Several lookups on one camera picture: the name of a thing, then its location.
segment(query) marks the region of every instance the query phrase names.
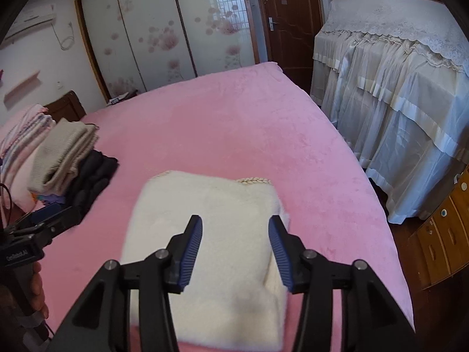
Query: wall shelf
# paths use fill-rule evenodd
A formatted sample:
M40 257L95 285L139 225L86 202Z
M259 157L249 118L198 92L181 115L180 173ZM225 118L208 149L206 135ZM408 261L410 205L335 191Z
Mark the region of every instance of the wall shelf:
M40 70L36 70L33 74L29 75L28 77L24 78L22 81L15 84L15 86L13 86L8 92L5 93L4 100L8 100L10 97L15 95L15 93L21 90L22 87L28 85L29 83L37 79L40 72L41 72Z

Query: folded beige sweater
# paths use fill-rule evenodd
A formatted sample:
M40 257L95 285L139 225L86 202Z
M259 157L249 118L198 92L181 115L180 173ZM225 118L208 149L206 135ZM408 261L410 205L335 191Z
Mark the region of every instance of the folded beige sweater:
M94 124L62 118L39 146L28 190L40 195L62 196L78 175L78 164L93 149L98 136Z

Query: wooden door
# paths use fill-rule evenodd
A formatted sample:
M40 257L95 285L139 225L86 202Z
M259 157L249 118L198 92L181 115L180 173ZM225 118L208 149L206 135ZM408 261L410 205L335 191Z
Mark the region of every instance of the wooden door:
M309 94L314 37L321 29L319 0L264 0L264 7L272 60Z

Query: covered furniture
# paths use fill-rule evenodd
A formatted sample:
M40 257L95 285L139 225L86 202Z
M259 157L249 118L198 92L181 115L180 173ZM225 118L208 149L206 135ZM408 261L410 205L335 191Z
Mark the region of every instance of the covered furniture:
M426 219L469 163L469 42L451 13L334 0L314 53L311 97L388 194L389 222Z

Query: wooden headboard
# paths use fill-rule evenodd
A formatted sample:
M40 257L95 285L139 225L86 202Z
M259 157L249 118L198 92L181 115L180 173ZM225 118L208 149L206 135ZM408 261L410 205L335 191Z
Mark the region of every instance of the wooden headboard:
M83 106L78 100L74 91L69 91L62 98L45 106L49 109L48 114L52 116L56 122L65 118L68 121L79 121L86 115Z

